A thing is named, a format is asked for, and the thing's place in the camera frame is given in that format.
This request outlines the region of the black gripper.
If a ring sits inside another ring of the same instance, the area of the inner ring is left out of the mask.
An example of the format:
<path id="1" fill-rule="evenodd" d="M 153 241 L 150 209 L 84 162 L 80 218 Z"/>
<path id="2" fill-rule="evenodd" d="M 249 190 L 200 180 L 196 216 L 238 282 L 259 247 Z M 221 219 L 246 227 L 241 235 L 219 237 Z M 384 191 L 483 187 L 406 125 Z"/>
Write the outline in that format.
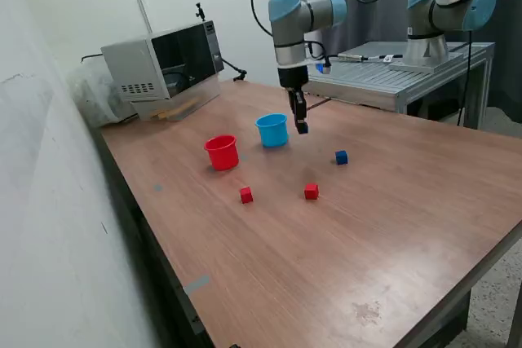
<path id="1" fill-rule="evenodd" d="M 293 68 L 279 68 L 278 77 L 280 86 L 288 89 L 290 108 L 295 117 L 296 124 L 305 125 L 307 103 L 300 89 L 308 83 L 307 65 Z"/>

